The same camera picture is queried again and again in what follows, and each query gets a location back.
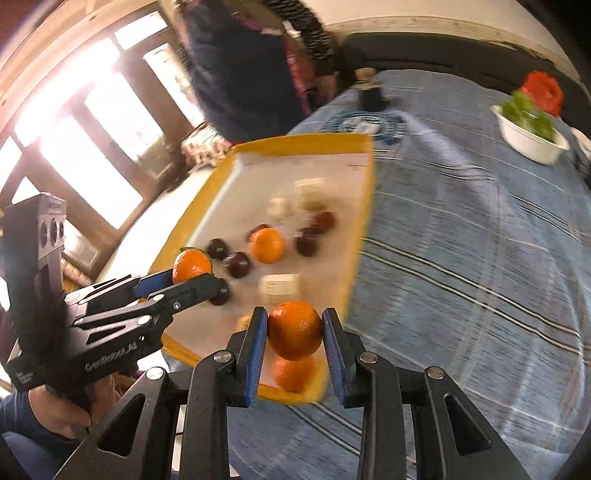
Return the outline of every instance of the wooden block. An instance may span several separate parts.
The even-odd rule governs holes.
[[[294,182],[295,192],[304,210],[319,210],[324,208],[324,179],[305,179]]]
[[[279,305],[300,298],[298,274],[265,275],[259,280],[259,293],[263,302]]]

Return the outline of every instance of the yellow tray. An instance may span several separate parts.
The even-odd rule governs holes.
[[[278,180],[278,172],[281,172],[281,180]],[[310,286],[308,298],[303,282],[302,299],[310,301],[319,313],[325,307],[334,306],[341,319],[346,317],[357,273],[358,250],[371,212],[374,159],[371,138],[367,135],[293,135],[259,140],[233,148],[186,209],[151,266],[150,273],[171,268],[181,247],[202,247],[212,237],[224,238],[231,248],[248,252],[243,239],[248,229],[259,223],[275,226],[266,218],[266,200],[273,196],[285,196],[294,180],[316,176],[324,177],[329,209],[335,211],[337,216],[336,233],[332,235],[340,235],[341,238],[330,239],[329,232],[320,239],[320,251],[316,257],[299,257],[291,248],[291,234],[301,225],[305,215],[298,212],[296,218],[277,226],[280,231],[283,229],[291,248],[288,248],[281,261],[274,265],[261,265],[253,261],[253,271],[240,280],[230,279],[222,271],[219,262],[215,262],[214,274],[229,280],[234,294],[232,300],[222,307],[204,303],[176,314],[175,321],[162,338],[167,354],[194,366],[202,356],[225,347],[240,315],[247,313],[256,304],[269,309],[269,306],[260,302],[256,293],[258,278],[263,274],[300,273],[297,269],[302,266],[306,271],[312,270],[314,275],[308,282],[316,285]],[[236,212],[240,216],[232,218]],[[326,245],[328,251],[323,254],[323,242],[333,242],[338,248],[335,251]],[[332,278],[330,275],[326,277],[327,271],[331,272]],[[199,345],[188,348],[188,344]],[[272,359],[268,360],[268,357],[274,356],[274,353],[269,351],[270,348],[265,351],[265,364],[258,388],[260,397],[282,403],[309,403],[320,398],[328,379],[323,348],[315,354],[315,375],[299,394],[272,385],[268,367]]]

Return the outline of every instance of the window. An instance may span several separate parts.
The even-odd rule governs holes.
[[[92,90],[85,104],[134,161],[163,136],[162,129],[120,73]]]
[[[8,137],[0,148],[0,192],[6,185],[8,177],[12,173],[22,152],[12,137]]]
[[[70,60],[24,108],[14,128],[22,144],[30,145],[51,124],[63,104],[84,85],[108,74],[117,58],[119,49],[106,38]]]
[[[144,55],[144,60],[173,98],[187,120],[196,127],[204,117],[197,107],[191,80],[174,50],[165,43]]]
[[[118,229],[142,196],[105,158],[82,127],[69,116],[41,142],[41,153],[75,191]]]
[[[12,198],[12,203],[18,203],[27,198],[34,197],[39,193],[37,187],[35,187],[31,180],[24,177],[21,184],[17,188],[17,192]],[[66,239],[64,240],[64,253],[71,259],[80,262],[82,265],[91,268],[95,260],[99,256],[100,252],[95,248],[90,241],[80,233],[80,231],[72,225],[68,220],[64,222],[64,233]],[[8,290],[3,291],[2,281],[0,281],[0,304],[4,307],[4,310],[8,310],[10,301],[8,300]]]
[[[92,268],[100,252],[68,220],[64,222],[64,253],[82,265]]]
[[[31,180],[24,177],[17,191],[14,193],[14,197],[12,197],[12,203],[22,202],[23,200],[34,197],[37,193],[39,193],[39,190],[31,183]]]
[[[150,35],[154,35],[160,30],[165,29],[167,26],[160,14],[153,12],[120,28],[115,32],[115,38],[119,42],[119,45],[121,45],[121,48],[127,50]]]
[[[0,277],[0,305],[4,310],[8,310],[10,308],[10,299],[8,298],[8,286],[6,285],[6,281],[2,277]],[[1,368],[2,367],[0,367],[0,378],[4,379],[2,376]]]

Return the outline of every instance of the green vegetable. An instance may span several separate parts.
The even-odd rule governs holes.
[[[537,108],[531,98],[517,90],[501,106],[503,116],[515,125],[554,143],[554,123],[549,115]]]

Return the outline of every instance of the table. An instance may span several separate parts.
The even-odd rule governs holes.
[[[506,95],[420,70],[377,78],[405,133],[374,143],[346,328],[397,365],[443,367],[532,479],[549,480],[591,418],[591,195],[576,142],[559,122],[571,151],[542,166],[502,140],[490,108]],[[293,133],[355,110],[348,90]],[[332,396],[230,409],[230,462],[244,479],[353,479],[361,420]],[[408,431],[407,460],[415,479]]]

